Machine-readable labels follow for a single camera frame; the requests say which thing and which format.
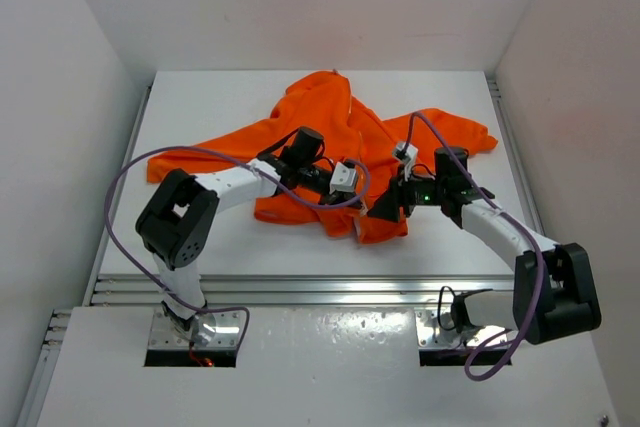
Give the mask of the orange zip jacket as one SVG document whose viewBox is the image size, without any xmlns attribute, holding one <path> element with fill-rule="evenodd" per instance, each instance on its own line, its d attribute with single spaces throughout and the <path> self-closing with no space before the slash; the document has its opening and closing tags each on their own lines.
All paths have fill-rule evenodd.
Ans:
<svg viewBox="0 0 640 427">
<path fill-rule="evenodd" d="M 450 146 L 465 148 L 470 155 L 490 152 L 498 145 L 488 127 L 437 108 L 422 109 Z M 366 196 L 372 206 L 386 190 L 396 173 L 398 162 L 392 150 L 406 140 L 409 116 L 381 120 L 351 93 L 349 80 L 338 73 L 319 71 L 291 86 L 273 108 L 270 116 L 230 134 L 195 144 L 248 162 L 260 151 L 285 137 L 297 127 L 310 127 L 326 142 L 325 155 L 333 160 L 355 158 L 371 174 Z M 434 151 L 441 143 L 424 124 L 414 127 L 411 144 L 418 149 L 418 164 L 433 169 Z M 177 150 L 152 157 L 146 167 L 146 180 L 157 184 L 176 168 L 189 174 L 226 170 L 233 164 L 202 153 Z M 356 233 L 362 244 L 375 244 L 408 235 L 406 217 L 398 223 L 356 216 L 354 209 L 318 211 L 310 209 L 286 194 L 255 201 L 254 217 L 262 222 L 301 225 L 319 222 L 330 237 Z"/>
</svg>

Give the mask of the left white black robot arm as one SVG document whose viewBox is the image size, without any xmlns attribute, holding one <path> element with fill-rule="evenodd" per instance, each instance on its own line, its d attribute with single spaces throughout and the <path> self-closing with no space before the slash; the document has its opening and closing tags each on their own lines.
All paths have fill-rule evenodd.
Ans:
<svg viewBox="0 0 640 427">
<path fill-rule="evenodd" d="M 207 308 L 196 260 L 216 214 L 297 187 L 317 194 L 318 205 L 326 210 L 362 207 L 355 165 L 317 166 L 324 148 L 320 133 L 300 127 L 244 167 L 194 175 L 177 168 L 160 182 L 135 229 L 157 265 L 165 291 L 162 308 L 176 327 L 189 332 Z"/>
</svg>

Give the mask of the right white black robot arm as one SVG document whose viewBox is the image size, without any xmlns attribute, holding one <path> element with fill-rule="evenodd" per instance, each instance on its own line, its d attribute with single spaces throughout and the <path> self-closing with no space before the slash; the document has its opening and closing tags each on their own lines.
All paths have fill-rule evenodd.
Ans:
<svg viewBox="0 0 640 427">
<path fill-rule="evenodd" d="M 401 164 L 369 210 L 370 217 L 398 221 L 417 206 L 437 206 L 514 273 L 510 293 L 479 289 L 454 295 L 445 329 L 462 334 L 495 325 L 521 332 L 528 343 L 538 345 L 600 327 L 587 251 L 577 243 L 561 244 L 540 235 L 511 217 L 489 190 L 472 183 L 466 149 L 437 149 L 431 176 L 414 173 L 413 145 L 398 143 L 393 155 Z"/>
</svg>

